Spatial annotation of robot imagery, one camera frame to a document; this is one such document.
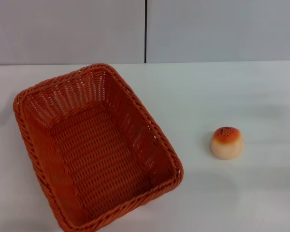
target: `gray wall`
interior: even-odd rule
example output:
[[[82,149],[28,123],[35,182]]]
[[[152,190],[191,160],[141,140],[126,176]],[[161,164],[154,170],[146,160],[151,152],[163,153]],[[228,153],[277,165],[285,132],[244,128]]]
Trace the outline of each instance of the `gray wall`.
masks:
[[[142,63],[143,0],[0,0],[0,64]]]
[[[148,62],[290,60],[290,0],[148,0]]]
[[[0,64],[143,63],[144,0],[0,0]],[[147,62],[290,60],[290,0],[148,0]]]

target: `white table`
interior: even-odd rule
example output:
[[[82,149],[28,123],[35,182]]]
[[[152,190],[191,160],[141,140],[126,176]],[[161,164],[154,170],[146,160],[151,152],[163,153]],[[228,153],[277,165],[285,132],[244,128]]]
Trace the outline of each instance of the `white table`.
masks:
[[[33,172],[14,96],[83,65],[0,66],[0,232],[61,231]],[[290,61],[114,65],[170,140],[182,184],[102,232],[290,232]],[[231,161],[212,132],[239,128]]]

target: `rectangular basket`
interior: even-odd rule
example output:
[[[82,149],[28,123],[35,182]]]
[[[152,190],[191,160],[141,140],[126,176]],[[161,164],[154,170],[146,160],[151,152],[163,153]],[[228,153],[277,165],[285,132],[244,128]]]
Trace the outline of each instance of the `rectangular basket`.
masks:
[[[131,88],[94,64],[19,93],[16,120],[65,232],[93,232],[176,188],[183,167]]]

